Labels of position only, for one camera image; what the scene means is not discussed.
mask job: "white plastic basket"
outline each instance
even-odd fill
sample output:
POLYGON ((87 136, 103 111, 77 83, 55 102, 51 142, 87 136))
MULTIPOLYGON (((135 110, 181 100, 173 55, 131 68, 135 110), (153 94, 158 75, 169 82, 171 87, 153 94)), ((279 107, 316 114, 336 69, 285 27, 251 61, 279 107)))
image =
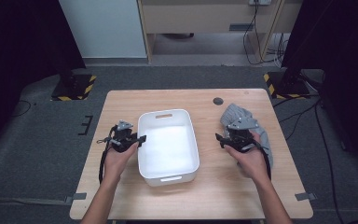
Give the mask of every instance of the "white plastic basket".
POLYGON ((188 182, 200 166, 193 125, 187 111, 173 109, 143 114, 138 136, 146 142, 138 149, 139 172, 152 187, 188 182))

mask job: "electrical outlet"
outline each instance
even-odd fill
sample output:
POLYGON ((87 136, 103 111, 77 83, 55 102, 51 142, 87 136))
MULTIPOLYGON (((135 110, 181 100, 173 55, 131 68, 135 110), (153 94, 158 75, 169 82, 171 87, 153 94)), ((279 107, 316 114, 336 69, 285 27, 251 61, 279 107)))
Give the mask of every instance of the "electrical outlet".
POLYGON ((255 6, 255 3, 259 6, 269 6, 271 5, 271 0, 249 0, 249 5, 255 6))

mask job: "white wall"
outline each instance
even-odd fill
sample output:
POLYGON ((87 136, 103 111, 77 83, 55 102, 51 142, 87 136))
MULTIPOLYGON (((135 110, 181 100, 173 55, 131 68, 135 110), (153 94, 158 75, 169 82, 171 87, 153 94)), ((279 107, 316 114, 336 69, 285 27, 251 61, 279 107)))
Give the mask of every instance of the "white wall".
POLYGON ((83 58, 146 58, 136 0, 60 0, 83 58))

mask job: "person's left hand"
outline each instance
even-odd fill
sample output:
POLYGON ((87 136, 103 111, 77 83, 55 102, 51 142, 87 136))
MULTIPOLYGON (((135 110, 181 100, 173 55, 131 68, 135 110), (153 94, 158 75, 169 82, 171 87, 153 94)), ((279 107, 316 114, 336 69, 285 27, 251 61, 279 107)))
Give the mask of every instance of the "person's left hand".
POLYGON ((104 176, 118 175, 119 177, 126 168, 127 161, 138 148, 138 145, 139 143, 136 142, 129 149, 121 153, 110 148, 104 162, 104 176))

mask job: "gray cloth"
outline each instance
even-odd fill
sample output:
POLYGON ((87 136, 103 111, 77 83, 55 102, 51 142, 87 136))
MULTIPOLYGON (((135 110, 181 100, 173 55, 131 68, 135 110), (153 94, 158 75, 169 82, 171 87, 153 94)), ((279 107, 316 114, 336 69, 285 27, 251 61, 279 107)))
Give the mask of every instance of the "gray cloth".
POLYGON ((224 136, 229 137, 229 132, 227 129, 227 126, 234 122, 235 120, 243 118, 246 119, 247 122, 250 124, 250 126, 253 126, 254 128, 250 128, 249 130, 258 133, 260 135, 260 145, 263 147, 264 151, 268 155, 268 161, 269 165, 272 168, 273 159, 272 159, 272 151, 269 146, 269 137, 267 136, 266 130, 264 130, 263 127, 261 127, 257 119, 254 119, 252 117, 252 113, 242 107, 239 107, 235 104, 230 104, 226 111, 223 113, 222 118, 220 119, 220 122, 224 125, 224 136))

